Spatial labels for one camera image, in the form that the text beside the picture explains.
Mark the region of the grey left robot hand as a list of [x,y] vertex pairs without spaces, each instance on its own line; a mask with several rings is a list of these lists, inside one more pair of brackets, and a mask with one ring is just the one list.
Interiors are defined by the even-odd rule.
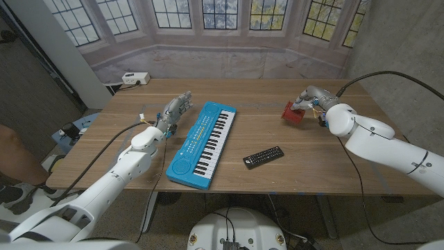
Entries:
[[187,91],[175,97],[165,105],[164,110],[160,113],[160,116],[155,123],[155,127],[166,135],[171,128],[178,123],[181,116],[192,106],[191,91]]

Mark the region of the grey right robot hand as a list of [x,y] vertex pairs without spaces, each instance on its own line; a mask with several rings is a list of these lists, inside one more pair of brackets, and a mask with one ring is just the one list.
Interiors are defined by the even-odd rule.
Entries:
[[292,110],[309,110],[314,106],[320,106],[328,111],[331,107],[340,104],[339,98],[323,88],[313,85],[308,86],[294,101]]

